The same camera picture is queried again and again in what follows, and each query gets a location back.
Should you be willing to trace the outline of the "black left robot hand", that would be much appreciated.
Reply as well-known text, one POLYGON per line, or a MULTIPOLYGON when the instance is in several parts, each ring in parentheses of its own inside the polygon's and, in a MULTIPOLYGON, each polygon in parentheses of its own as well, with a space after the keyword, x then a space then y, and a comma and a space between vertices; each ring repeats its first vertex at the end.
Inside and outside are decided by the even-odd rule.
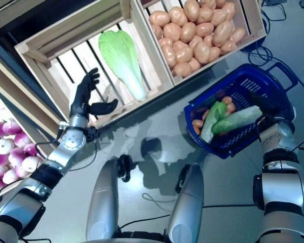
POLYGON ((106 115, 112 113, 117 105, 118 100, 113 99, 111 102, 98 102, 89 105, 91 92, 99 83, 100 74, 98 68, 90 70, 78 84, 73 103, 70 106, 69 117, 79 115, 84 118, 89 118, 89 115, 106 115))

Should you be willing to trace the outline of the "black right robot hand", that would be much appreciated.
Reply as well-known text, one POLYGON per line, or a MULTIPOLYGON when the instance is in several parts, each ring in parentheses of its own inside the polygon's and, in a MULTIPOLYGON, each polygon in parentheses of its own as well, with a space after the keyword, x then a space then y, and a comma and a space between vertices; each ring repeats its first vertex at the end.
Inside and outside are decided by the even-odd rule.
POLYGON ((254 105, 260 108, 263 115, 267 117, 288 121, 295 119, 294 108, 286 93, 282 90, 274 90, 265 96, 255 92, 249 92, 248 97, 254 105))

